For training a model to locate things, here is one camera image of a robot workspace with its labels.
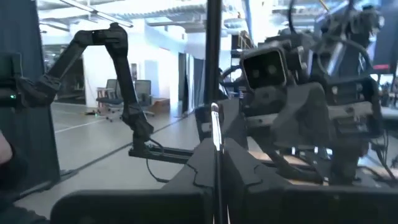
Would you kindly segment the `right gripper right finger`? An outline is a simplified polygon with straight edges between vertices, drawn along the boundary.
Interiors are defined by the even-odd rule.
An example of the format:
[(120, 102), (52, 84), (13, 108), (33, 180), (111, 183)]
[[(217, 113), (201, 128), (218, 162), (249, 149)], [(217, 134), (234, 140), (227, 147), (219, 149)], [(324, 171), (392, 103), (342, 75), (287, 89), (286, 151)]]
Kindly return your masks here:
[(398, 190), (294, 185), (233, 139), (223, 178), (231, 224), (398, 224)]

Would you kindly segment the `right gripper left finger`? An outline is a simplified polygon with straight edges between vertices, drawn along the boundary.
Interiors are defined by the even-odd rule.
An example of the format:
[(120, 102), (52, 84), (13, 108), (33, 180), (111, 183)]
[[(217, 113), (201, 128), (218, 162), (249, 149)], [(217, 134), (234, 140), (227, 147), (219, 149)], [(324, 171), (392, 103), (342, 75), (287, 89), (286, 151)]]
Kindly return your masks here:
[(213, 224), (215, 145), (201, 142), (160, 189), (79, 190), (52, 208), (51, 224)]

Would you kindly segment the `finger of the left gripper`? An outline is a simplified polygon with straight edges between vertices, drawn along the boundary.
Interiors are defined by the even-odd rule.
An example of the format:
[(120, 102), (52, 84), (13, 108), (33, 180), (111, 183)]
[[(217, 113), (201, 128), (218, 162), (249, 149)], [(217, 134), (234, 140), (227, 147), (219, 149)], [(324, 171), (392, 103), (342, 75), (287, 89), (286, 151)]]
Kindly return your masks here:
[(301, 180), (304, 182), (313, 182), (315, 184), (323, 183), (322, 176), (317, 171), (303, 170), (299, 167), (295, 167), (284, 158), (285, 155), (294, 155), (291, 147), (272, 146), (270, 148), (270, 158), (280, 175), (288, 179)]
[(351, 184), (356, 177), (358, 160), (368, 152), (366, 142), (338, 142), (332, 146), (331, 183)]

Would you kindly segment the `wooden box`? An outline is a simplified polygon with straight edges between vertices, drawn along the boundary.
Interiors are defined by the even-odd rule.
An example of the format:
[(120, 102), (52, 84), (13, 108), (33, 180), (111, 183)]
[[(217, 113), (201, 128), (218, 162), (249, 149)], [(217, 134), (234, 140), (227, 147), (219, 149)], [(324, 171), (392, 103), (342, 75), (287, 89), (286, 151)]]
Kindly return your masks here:
[(169, 98), (155, 98), (151, 107), (153, 113), (166, 113), (170, 111)]

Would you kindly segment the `monitor with blue screen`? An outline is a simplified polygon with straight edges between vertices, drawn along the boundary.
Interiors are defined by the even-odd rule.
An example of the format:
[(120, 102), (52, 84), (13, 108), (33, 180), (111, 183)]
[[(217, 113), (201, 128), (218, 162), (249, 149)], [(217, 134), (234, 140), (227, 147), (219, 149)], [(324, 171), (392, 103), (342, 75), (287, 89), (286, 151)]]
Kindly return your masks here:
[(384, 26), (376, 39), (372, 73), (395, 74), (398, 63), (398, 0), (381, 0)]

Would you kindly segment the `dark blue partition panel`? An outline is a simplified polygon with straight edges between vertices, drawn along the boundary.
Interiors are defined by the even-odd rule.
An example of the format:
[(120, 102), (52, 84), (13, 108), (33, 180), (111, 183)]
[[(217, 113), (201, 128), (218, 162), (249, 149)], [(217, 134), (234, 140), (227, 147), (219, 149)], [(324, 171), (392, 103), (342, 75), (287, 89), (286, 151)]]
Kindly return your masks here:
[[(45, 71), (35, 0), (0, 0), (0, 55), (17, 54), (23, 76), (36, 80)], [(26, 161), (16, 190), (27, 194), (49, 188), (60, 178), (50, 107), (0, 109), (0, 128)]]

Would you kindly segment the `person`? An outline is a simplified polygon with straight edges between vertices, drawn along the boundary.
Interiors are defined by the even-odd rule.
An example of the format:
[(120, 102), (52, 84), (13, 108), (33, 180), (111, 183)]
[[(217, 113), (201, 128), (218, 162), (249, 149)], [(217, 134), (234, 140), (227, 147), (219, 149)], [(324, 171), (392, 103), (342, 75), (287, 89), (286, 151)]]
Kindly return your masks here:
[(0, 224), (50, 224), (32, 210), (14, 205), (12, 191), (24, 178), (27, 162), (0, 130)]

